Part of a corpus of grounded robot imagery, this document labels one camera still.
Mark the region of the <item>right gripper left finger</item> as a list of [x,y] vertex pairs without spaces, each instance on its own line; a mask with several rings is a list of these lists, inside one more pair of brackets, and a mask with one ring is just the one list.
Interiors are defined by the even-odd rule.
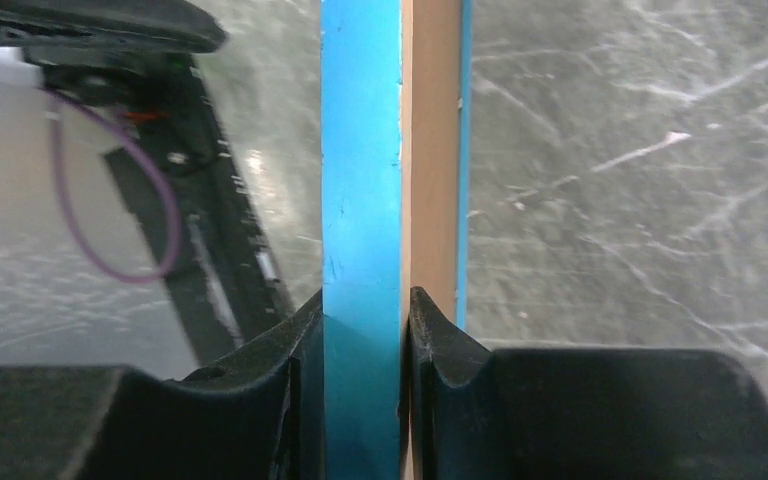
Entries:
[[322,298],[181,380],[0,366],[0,479],[321,479]]

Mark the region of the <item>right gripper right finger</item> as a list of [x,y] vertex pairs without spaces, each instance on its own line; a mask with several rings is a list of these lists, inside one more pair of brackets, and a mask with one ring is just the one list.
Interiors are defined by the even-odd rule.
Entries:
[[768,400],[717,351],[482,346],[413,288],[419,479],[768,479]]

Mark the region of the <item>wooden picture frame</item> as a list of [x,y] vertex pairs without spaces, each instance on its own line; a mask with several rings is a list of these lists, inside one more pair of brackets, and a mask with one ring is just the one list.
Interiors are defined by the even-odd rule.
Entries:
[[[330,479],[405,479],[401,4],[320,8],[325,459]],[[465,322],[472,5],[462,4],[458,275]]]

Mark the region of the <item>brown frame backing board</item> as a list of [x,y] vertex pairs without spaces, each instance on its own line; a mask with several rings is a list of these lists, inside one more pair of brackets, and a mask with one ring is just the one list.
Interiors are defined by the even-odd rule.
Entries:
[[459,1],[401,4],[401,313],[424,288],[454,319],[461,150]]

